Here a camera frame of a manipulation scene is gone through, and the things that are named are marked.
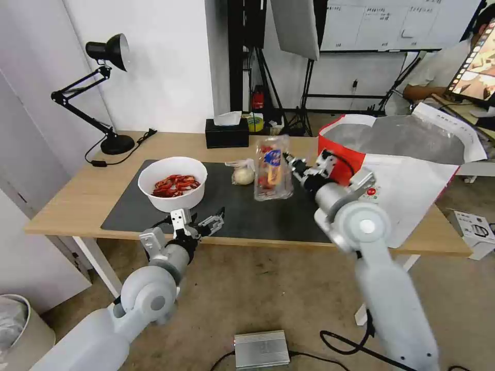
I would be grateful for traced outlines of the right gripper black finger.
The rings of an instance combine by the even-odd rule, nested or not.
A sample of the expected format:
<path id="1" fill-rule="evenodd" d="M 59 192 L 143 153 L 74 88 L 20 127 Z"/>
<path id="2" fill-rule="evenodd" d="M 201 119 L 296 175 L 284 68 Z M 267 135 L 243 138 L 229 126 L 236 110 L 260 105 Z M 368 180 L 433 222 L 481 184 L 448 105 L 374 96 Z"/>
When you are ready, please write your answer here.
<path id="1" fill-rule="evenodd" d="M 289 164 L 289 167 L 291 169 L 293 176 L 299 182 L 305 182 L 305 180 L 307 178 L 307 175 L 305 173 L 309 169 L 306 162 L 291 162 Z"/>
<path id="2" fill-rule="evenodd" d="M 297 158 L 290 153 L 283 152 L 283 157 L 291 171 L 306 171 L 306 160 Z"/>

